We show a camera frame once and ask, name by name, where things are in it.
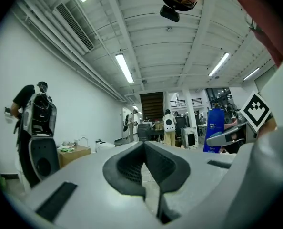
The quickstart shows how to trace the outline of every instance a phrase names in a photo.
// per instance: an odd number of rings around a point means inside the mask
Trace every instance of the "air conditioning unit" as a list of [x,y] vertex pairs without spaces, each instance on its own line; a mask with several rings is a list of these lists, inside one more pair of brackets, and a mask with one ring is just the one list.
[[61,3],[52,11],[59,23],[67,30],[79,46],[85,51],[90,52],[94,45],[88,36],[85,34],[81,26],[77,23],[71,12]]

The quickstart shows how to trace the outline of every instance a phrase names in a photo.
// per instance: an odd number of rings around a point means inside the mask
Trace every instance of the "black backpack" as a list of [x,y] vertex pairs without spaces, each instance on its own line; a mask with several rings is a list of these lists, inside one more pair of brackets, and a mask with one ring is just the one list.
[[128,122],[129,122],[129,115],[127,114],[126,116],[126,120],[123,126],[123,131],[125,132],[126,130],[128,130]]

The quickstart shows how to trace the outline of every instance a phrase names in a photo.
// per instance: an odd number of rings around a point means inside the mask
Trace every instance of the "ceiling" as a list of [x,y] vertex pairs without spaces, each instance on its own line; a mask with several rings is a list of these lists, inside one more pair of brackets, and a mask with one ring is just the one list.
[[[260,75],[274,65],[250,32],[245,17],[250,18],[237,0],[201,0],[193,10],[181,12],[178,23],[160,16],[162,0],[88,0],[80,3],[83,12],[75,0],[43,1],[50,10],[66,4],[95,46],[84,59],[122,95],[183,85],[239,86],[256,67],[262,67]],[[120,50],[132,84],[115,61]],[[208,77],[225,52],[231,57]]]

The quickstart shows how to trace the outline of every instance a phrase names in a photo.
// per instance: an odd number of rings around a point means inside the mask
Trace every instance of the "beige pants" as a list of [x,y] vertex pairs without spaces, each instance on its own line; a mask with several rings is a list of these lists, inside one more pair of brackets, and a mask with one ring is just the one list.
[[133,142],[134,141],[134,137],[133,137],[134,126],[131,123],[129,123],[128,127],[129,127],[129,134],[130,134],[130,142]]
[[175,146],[175,132],[165,132],[165,144]]

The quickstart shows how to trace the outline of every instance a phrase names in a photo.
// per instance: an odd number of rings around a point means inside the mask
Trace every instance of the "railing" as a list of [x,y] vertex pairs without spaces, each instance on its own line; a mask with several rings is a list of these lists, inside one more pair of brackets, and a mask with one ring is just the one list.
[[[191,99],[191,101],[192,101],[193,105],[202,104],[202,99],[201,98],[194,98],[194,99]],[[185,100],[170,101],[170,106],[171,106],[171,108],[185,107],[186,106],[186,102],[185,102]]]
[[196,104],[202,104],[202,99],[201,98],[193,98],[191,99],[192,104],[196,105]]
[[174,107],[184,107],[186,106],[185,100],[178,100],[178,101],[170,101],[171,108]]

